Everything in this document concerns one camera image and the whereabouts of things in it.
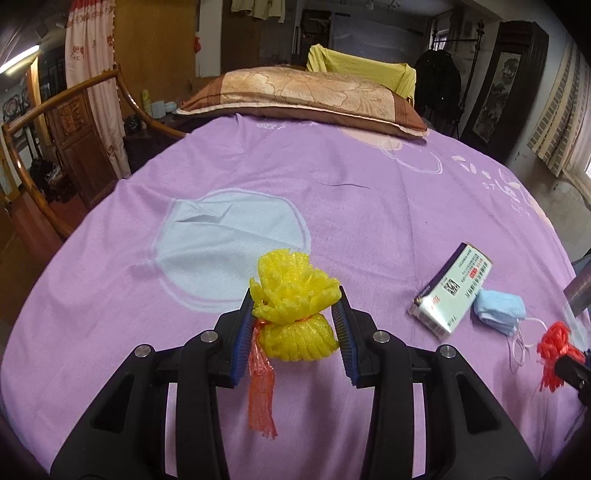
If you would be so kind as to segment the red foam net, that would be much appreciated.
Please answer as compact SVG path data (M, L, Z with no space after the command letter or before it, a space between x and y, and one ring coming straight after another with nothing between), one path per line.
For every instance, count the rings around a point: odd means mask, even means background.
M586 362L585 354L570 343L570 334L570 328L563 321L557 321L537 344L536 351L543 365L540 392L544 389L554 392L564 385L564 380L555 373L555 365L560 358L567 356L580 364Z

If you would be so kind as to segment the striped window curtain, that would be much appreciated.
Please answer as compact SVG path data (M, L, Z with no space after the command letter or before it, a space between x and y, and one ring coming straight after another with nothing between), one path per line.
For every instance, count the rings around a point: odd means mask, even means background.
M560 66L528 148L556 177L570 162L590 100L590 65L568 36Z

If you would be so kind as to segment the brown floral pillow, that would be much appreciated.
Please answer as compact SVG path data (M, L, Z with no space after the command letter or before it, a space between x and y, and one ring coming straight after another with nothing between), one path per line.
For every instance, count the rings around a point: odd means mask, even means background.
M310 120L411 140L428 134L413 106L377 82L279 66L225 73L182 102L176 113Z

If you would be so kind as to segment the hanging beige jacket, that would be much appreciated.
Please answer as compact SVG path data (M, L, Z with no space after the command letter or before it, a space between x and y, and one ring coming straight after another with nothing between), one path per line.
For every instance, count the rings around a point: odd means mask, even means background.
M276 18L278 23L283 24L287 8L284 0L232 0L231 11L245 12L259 20Z

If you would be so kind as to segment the blue face mask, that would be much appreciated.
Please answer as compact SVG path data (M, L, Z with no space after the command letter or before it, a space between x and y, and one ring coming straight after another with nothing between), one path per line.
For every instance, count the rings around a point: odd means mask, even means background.
M539 337L548 331L539 318L531 317L523 299L514 294L481 289L473 304L473 312L486 326L506 337L509 348L509 368L513 374L523 367L538 340L527 339L534 333Z

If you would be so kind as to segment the framed wall painting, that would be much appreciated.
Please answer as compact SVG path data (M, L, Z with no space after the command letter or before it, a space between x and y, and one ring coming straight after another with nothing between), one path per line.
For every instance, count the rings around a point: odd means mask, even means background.
M488 143L507 104L521 61L521 55L502 52L473 132Z

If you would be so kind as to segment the dark coat on rack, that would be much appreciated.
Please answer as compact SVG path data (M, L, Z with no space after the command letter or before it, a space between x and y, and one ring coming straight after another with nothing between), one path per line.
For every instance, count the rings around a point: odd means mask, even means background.
M444 50L427 50L415 65L415 110L436 131L453 134L460 114L461 74Z

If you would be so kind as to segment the white medicine box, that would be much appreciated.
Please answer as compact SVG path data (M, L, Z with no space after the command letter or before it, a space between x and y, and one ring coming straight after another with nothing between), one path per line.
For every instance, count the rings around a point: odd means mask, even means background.
M452 335L472 307L492 270L492 261L469 243L461 243L421 290L408 314L439 339Z

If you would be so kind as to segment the yellow foam fruit net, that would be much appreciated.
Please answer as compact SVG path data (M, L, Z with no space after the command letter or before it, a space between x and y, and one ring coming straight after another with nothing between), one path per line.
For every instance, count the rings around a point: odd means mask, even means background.
M271 362L314 362L339 349L324 311L342 298L341 283L311 264L310 256L277 249L259 257L249 280L252 340L249 351L249 428L277 436L273 420L276 384Z

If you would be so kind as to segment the purple bed sheet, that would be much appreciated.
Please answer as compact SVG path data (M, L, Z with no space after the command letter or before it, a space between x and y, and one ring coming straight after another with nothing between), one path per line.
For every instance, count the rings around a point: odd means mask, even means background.
M492 262L535 343L563 317L574 271L517 177L430 132L422 142L313 122L221 117L149 160L96 206L26 300L1 366L13 431L49 467L139 344L184 344L238 309L264 253L303 251L349 303L411 346L408 314L456 248Z

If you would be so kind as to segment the red white curtain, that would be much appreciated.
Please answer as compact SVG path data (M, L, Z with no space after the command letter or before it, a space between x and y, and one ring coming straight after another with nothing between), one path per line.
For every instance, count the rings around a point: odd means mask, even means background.
M74 1L68 13L65 72L69 88L114 66L113 1ZM114 79L87 90L91 111L108 159L118 178L130 176L124 150L124 126Z

